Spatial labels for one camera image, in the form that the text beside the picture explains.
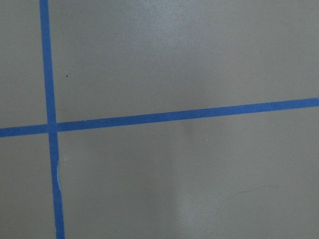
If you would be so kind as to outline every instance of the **gray floor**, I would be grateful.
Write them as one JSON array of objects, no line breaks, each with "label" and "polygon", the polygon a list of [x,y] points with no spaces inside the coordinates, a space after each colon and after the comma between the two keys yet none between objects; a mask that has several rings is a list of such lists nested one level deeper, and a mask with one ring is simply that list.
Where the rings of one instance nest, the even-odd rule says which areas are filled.
[{"label": "gray floor", "polygon": [[[49,3],[58,122],[318,97],[317,0]],[[0,128],[44,124],[38,1],[0,22]],[[318,116],[61,132],[66,238],[317,239]],[[55,238],[48,149],[0,139],[0,238]]]}]

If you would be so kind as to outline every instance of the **vertical tape strip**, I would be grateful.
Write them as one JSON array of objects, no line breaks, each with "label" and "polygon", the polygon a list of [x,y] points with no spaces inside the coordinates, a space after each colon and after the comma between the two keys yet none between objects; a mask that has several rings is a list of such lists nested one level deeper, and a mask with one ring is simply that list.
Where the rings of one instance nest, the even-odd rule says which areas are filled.
[{"label": "vertical tape strip", "polygon": [[56,238],[64,239],[62,195],[58,179],[59,148],[56,128],[48,0],[40,0],[40,17]]}]

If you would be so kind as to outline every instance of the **scuff mark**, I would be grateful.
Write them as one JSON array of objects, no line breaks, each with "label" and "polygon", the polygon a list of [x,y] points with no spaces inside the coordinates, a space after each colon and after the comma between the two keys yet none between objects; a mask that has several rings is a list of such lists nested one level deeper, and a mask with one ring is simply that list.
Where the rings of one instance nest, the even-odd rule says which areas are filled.
[{"label": "scuff mark", "polygon": [[242,194],[242,193],[251,193],[251,192],[256,191],[256,190],[258,190],[258,189],[261,189],[261,188],[276,188],[276,189],[279,189],[279,186],[277,186],[277,185],[263,185],[263,186],[259,186],[259,187],[257,187],[257,188],[253,188],[253,189],[251,189],[251,190],[244,190],[244,191],[240,191],[240,192],[237,192],[237,193],[233,194],[232,196],[230,196],[229,198],[226,198],[225,200],[223,200],[223,201],[220,203],[220,205],[218,206],[218,208],[217,208],[217,210],[216,210],[216,212],[215,212],[215,220],[216,220],[216,218],[217,218],[217,215],[218,215],[218,212],[219,212],[220,208],[221,208],[226,202],[228,202],[230,199],[232,199],[233,197],[235,197],[235,196],[237,196],[237,195],[239,195],[239,194]]}]

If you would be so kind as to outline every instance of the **blue tape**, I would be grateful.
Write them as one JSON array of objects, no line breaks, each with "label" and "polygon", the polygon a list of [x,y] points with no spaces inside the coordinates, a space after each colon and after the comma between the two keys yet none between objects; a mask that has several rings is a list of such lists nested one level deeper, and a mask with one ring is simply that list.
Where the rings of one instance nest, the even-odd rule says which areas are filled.
[{"label": "blue tape", "polygon": [[190,111],[177,111],[177,112],[150,114],[150,115],[63,122],[63,123],[57,124],[57,130],[59,132],[62,132],[62,131],[116,127],[116,126],[124,126],[124,125],[155,123],[155,122],[174,121],[174,120],[185,120],[185,119],[189,120],[189,119],[198,119],[198,118],[207,118],[207,117],[250,114],[250,113],[258,113],[258,112],[268,112],[268,111],[282,111],[282,110],[291,110],[291,109],[318,107],[318,106],[319,106],[319,98],[311,98],[311,99],[303,99],[303,100],[259,103],[259,104],[241,105],[241,106],[228,106],[228,107],[190,110]]},{"label": "blue tape", "polygon": [[46,124],[11,127],[11,128],[0,128],[0,138],[1,137],[11,137],[11,136],[47,133],[47,132],[48,132],[48,130],[47,130]]},{"label": "blue tape", "polygon": [[54,205],[54,219],[56,228],[56,238],[64,239],[64,220],[62,195],[59,187],[58,165],[59,149],[58,135],[56,128],[56,113],[53,85],[53,70],[51,58],[51,41],[50,41],[50,24],[49,24],[49,6],[47,0],[40,0],[40,18],[41,18],[41,37],[42,37],[42,54],[44,70],[44,86],[47,114],[47,129],[49,133],[49,149],[51,161],[52,192]]}]

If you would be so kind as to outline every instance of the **blue painter's tape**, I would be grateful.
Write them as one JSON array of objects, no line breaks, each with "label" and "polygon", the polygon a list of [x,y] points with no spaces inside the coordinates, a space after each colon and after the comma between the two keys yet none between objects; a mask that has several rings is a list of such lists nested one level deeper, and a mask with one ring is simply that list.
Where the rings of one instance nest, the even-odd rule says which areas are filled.
[{"label": "blue painter's tape", "polygon": [[63,209],[62,195],[60,191],[59,178],[58,178],[59,148],[58,148],[58,136],[56,132],[49,133],[49,148],[50,148],[56,238],[64,239],[65,237],[64,237],[64,219],[63,219],[63,210],[62,210]]},{"label": "blue painter's tape", "polygon": [[56,238],[65,239],[62,195],[59,187],[58,165],[59,149],[58,135],[56,128],[56,113],[53,85],[53,70],[51,58],[49,6],[47,0],[40,0],[41,37],[43,54],[44,86],[46,99],[47,129],[49,133],[49,149],[51,161],[52,192],[54,205],[54,219],[56,228]]},{"label": "blue painter's tape", "polygon": [[40,124],[21,127],[0,128],[0,138],[38,133],[47,133],[47,125]]},{"label": "blue painter's tape", "polygon": [[291,110],[291,109],[318,107],[318,106],[319,106],[319,98],[311,98],[311,99],[303,99],[303,100],[259,103],[259,104],[241,105],[241,106],[228,106],[228,107],[190,110],[190,111],[177,111],[177,112],[150,114],[150,115],[64,122],[64,123],[57,124],[57,130],[59,132],[62,132],[62,131],[81,130],[81,129],[90,129],[90,128],[104,128],[104,127],[116,127],[116,126],[124,126],[124,125],[143,124],[143,123],[164,122],[164,121],[173,121],[173,120],[185,120],[185,119],[189,120],[189,119],[250,114],[250,113],[258,113],[258,112],[268,112],[268,111],[282,111],[282,110]]}]

